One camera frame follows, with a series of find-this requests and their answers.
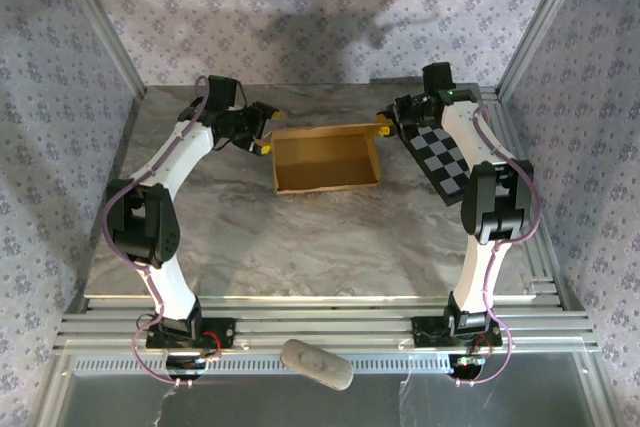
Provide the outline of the small round circuit board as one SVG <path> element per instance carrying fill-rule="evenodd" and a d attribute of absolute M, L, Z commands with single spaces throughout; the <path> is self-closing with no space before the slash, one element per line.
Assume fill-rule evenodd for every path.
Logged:
<path fill-rule="evenodd" d="M 168 355 L 165 370 L 172 381 L 196 381 L 220 360 L 217 355 Z"/>
<path fill-rule="evenodd" d="M 481 355 L 450 355 L 452 369 L 449 376 L 454 381 L 475 382 L 482 373 L 486 359 Z"/>

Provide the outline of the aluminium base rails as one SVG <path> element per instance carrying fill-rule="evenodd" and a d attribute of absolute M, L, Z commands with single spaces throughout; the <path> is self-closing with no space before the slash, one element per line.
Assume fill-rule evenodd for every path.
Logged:
<path fill-rule="evenodd" d="M 409 351 L 411 320 L 441 315 L 443 297 L 206 297 L 206 317 L 235 319 L 232 353 L 274 353 L 290 338 L 336 352 Z M 64 315 L 54 347 L 89 352 L 129 347 L 136 322 L 150 312 L 143 298 L 93 298 L 79 314 Z M 495 302 L 516 352 L 593 351 L 597 341 L 583 311 L 569 311 L 555 294 L 506 295 Z"/>

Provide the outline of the aluminium side rails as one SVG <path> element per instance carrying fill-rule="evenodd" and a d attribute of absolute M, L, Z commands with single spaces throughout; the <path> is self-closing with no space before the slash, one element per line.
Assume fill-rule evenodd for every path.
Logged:
<path fill-rule="evenodd" d="M 482 100 L 489 109 L 492 129 L 498 139 L 512 153 L 524 156 L 524 150 L 516 134 L 509 111 L 502 106 L 497 90 L 492 86 L 481 86 Z M 526 262 L 526 274 L 523 276 L 523 294 L 533 297 L 551 297 L 563 310 L 571 308 L 567 299 L 567 288 L 560 274 L 548 228 L 544 220 L 534 237 L 522 247 L 513 247 L 508 255 L 522 253 Z"/>

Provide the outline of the brown cardboard box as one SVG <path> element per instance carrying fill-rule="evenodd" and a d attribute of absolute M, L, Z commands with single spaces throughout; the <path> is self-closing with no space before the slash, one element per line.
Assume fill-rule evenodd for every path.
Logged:
<path fill-rule="evenodd" d="M 376 138 L 382 124 L 278 129 L 271 134 L 275 192 L 279 195 L 375 186 L 381 178 Z"/>

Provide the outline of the black and grey checkerboard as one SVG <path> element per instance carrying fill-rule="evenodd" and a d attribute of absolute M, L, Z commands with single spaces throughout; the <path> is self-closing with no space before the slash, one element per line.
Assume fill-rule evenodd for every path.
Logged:
<path fill-rule="evenodd" d="M 441 128 L 418 127 L 402 142 L 446 206 L 461 202 L 470 169 L 453 138 Z"/>

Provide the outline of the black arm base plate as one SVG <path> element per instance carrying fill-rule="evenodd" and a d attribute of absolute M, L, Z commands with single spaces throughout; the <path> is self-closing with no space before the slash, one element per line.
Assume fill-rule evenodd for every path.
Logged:
<path fill-rule="evenodd" d="M 236 320 L 227 317 L 181 320 L 163 318 L 146 334 L 148 349 L 228 349 L 234 345 Z"/>
<path fill-rule="evenodd" d="M 411 330 L 415 347 L 472 347 L 477 339 L 485 346 L 503 345 L 501 329 L 494 320 L 471 328 L 454 329 L 442 317 L 418 316 L 411 318 Z"/>

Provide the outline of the grey oval stone-like object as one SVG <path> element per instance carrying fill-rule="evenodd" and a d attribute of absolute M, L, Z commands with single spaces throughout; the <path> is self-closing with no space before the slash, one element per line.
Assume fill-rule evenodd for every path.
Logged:
<path fill-rule="evenodd" d="M 336 391 L 349 388 L 354 378 L 349 361 L 297 339 L 284 343 L 280 359 L 288 369 Z"/>

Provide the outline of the aluminium frame post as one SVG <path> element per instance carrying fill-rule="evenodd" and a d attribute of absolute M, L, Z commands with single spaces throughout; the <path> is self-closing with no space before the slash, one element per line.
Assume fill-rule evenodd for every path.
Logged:
<path fill-rule="evenodd" d="M 100 0 L 76 1 L 87 16 L 134 97 L 136 99 L 142 99 L 146 93 L 146 85 L 141 79 L 134 62 L 121 42 Z"/>
<path fill-rule="evenodd" d="M 499 101 L 510 98 L 565 0 L 541 0 L 514 55 L 496 85 Z"/>

